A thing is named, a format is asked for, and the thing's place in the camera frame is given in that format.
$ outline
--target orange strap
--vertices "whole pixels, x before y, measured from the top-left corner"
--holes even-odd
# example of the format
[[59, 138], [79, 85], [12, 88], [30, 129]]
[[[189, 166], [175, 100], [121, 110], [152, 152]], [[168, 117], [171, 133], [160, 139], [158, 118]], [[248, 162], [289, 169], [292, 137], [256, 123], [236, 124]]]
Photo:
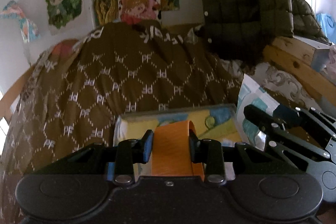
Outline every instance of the orange strap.
[[190, 157], [189, 130], [191, 121], [157, 127], [152, 148], [153, 176], [200, 176], [204, 180], [203, 165], [193, 164]]

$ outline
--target silver rivet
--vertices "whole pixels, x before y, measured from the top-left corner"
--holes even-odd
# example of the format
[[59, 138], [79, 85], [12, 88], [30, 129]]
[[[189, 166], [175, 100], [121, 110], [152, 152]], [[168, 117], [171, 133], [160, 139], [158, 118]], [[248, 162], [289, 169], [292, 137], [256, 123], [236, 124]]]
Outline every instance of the silver rivet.
[[172, 186], [174, 186], [174, 182], [172, 182], [172, 181], [165, 181], [165, 184], [166, 184], [166, 186], [168, 186], [168, 187], [172, 187]]
[[268, 144], [271, 147], [276, 147], [277, 146], [277, 143], [275, 141], [270, 141]]
[[119, 184], [126, 184], [126, 183], [130, 183], [131, 181], [132, 181], [132, 178], [129, 175], [118, 175], [115, 178], [115, 182]]
[[211, 182], [211, 183], [222, 183], [223, 181], [224, 181], [224, 178], [221, 175], [209, 175], [208, 176], [208, 182]]
[[324, 155], [324, 157], [327, 158], [327, 159], [330, 158], [330, 154], [329, 154], [328, 152], [324, 152], [323, 155]]

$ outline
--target anime girl drawing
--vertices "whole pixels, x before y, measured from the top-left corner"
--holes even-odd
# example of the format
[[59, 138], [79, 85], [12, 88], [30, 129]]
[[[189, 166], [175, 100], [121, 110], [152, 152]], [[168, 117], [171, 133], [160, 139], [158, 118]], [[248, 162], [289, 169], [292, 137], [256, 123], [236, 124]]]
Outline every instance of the anime girl drawing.
[[143, 19], [159, 19], [160, 0], [119, 0], [122, 22], [137, 24]]

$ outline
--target blue fabric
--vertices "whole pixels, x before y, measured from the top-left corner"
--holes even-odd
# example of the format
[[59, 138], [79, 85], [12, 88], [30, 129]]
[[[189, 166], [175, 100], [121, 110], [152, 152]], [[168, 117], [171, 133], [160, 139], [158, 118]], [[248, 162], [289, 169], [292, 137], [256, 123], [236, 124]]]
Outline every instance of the blue fabric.
[[331, 15], [317, 14], [316, 19], [322, 27], [325, 36], [331, 41], [336, 43], [336, 22]]

